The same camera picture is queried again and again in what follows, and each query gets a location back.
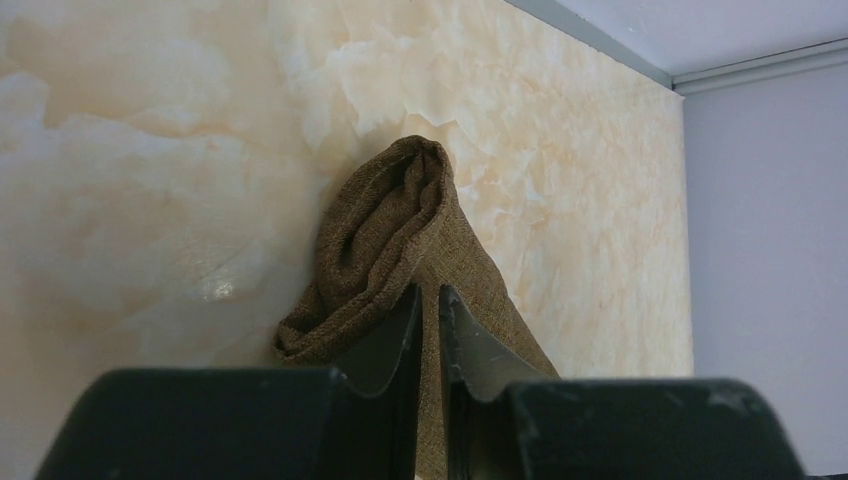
black plastic part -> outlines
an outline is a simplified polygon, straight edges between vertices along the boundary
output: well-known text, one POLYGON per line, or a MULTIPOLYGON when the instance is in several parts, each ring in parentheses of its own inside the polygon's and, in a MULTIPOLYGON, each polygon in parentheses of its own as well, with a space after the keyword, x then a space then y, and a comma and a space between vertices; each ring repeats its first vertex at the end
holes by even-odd
POLYGON ((422 335, 411 286, 338 368, 108 373, 37 478, 411 480, 422 335))
POLYGON ((451 480, 803 478, 747 385, 545 380, 453 287, 442 287, 439 315, 451 480))

white wall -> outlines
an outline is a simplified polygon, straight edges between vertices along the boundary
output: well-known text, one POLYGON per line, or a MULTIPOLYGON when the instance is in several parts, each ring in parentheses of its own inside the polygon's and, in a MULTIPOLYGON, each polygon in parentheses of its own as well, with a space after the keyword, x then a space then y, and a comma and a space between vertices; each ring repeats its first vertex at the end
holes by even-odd
POLYGON ((848 65, 684 102, 695 371, 848 472, 848 65))

textured fabric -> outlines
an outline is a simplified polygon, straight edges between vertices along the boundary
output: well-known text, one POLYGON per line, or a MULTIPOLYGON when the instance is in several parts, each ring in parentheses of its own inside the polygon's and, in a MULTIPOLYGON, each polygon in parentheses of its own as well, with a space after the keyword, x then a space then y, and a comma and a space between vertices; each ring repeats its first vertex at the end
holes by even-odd
POLYGON ((556 371, 460 209, 445 150, 419 136, 396 141, 360 167, 330 206, 318 232, 315 277, 280 322, 278 355, 289 364, 331 362, 386 317, 410 282, 424 295, 416 472, 424 480, 440 480, 447 478, 441 285, 454 285, 477 320, 530 364, 556 371))

gray metal strip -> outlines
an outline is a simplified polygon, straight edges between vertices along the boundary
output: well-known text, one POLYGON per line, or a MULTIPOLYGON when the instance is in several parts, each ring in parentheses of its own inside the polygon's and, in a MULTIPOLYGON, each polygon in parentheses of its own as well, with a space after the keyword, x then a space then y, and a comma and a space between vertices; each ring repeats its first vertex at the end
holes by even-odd
POLYGON ((645 75, 660 85, 671 88, 671 75, 633 53, 606 33, 594 27, 571 10, 554 0, 507 0, 548 25, 589 45, 595 50, 645 75))
POLYGON ((681 95, 848 64, 848 38, 672 78, 681 95))

folded fabric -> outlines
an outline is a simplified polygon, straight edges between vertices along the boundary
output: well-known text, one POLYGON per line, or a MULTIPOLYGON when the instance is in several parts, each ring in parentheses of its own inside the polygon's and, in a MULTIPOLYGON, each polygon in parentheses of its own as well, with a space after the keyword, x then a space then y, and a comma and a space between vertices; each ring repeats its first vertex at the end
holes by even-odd
POLYGON ((416 472, 447 478, 439 372, 438 293, 454 285, 477 320, 543 373, 556 375, 459 207, 444 148, 411 136, 360 167, 318 232, 315 277, 277 329, 288 364, 332 362, 367 335, 406 286, 423 291, 416 472))

